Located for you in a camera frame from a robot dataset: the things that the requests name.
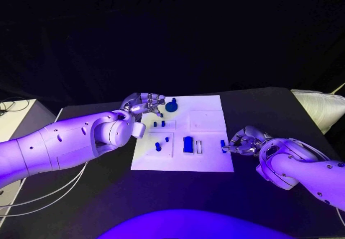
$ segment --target small blue piece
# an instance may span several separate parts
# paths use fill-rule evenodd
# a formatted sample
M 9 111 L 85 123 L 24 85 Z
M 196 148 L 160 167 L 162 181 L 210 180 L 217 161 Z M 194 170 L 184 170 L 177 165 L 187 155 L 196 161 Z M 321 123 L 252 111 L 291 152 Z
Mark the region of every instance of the small blue piece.
M 183 138 L 183 153 L 191 153 L 191 137 Z
M 225 141 L 223 140 L 220 140 L 220 147 L 225 147 Z
M 174 112 L 177 109 L 177 104 L 175 104 L 175 99 L 171 99 L 171 102 L 165 104 L 165 111 L 167 112 Z
M 158 152 L 161 150 L 160 143 L 155 143 L 155 151 Z

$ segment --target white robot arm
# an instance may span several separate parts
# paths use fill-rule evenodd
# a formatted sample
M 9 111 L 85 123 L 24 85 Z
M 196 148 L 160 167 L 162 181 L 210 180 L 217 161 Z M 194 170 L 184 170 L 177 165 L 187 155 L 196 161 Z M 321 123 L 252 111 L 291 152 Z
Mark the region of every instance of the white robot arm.
M 328 160 L 307 144 L 292 138 L 272 138 L 246 126 L 222 149 L 255 155 L 256 172 L 266 181 L 285 190 L 300 182 L 318 200 L 345 211 L 345 164 Z
M 0 188 L 40 172 L 70 168 L 141 138 L 142 113 L 160 116 L 164 96 L 131 94 L 119 110 L 48 124 L 27 136 L 0 143 Z

